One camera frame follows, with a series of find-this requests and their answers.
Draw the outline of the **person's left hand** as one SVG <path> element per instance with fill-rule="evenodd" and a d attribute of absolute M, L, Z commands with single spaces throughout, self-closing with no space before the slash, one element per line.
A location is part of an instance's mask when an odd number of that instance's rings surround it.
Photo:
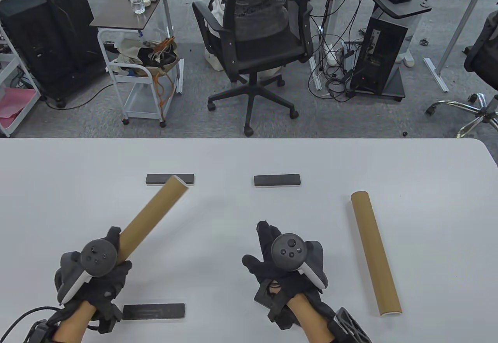
<path fill-rule="evenodd" d="M 121 229 L 112 226 L 106 237 L 88 243 L 81 254 L 66 252 L 54 283 L 63 307 L 47 321 L 53 342 L 81 342 L 88 328 L 110 333 L 122 319 L 112 302 L 126 284 L 131 261 L 117 262 Z M 89 327 L 93 320 L 98 326 Z"/>

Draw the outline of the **person's right hand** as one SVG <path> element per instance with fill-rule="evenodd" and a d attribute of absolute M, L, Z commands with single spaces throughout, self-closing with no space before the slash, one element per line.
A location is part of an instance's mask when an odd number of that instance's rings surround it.
<path fill-rule="evenodd" d="M 281 330 L 300 326 L 296 313 L 288 307 L 288 302 L 299 294 L 326 321 L 333 320 L 334 310 L 321 300 L 328 287 L 322 244 L 304 241 L 294 233 L 281 233 L 267 221 L 260 221 L 256 231 L 263 260 L 248 254 L 242 257 L 242 264 L 260 284 L 255 300 L 269 308 L 269 320 Z"/>

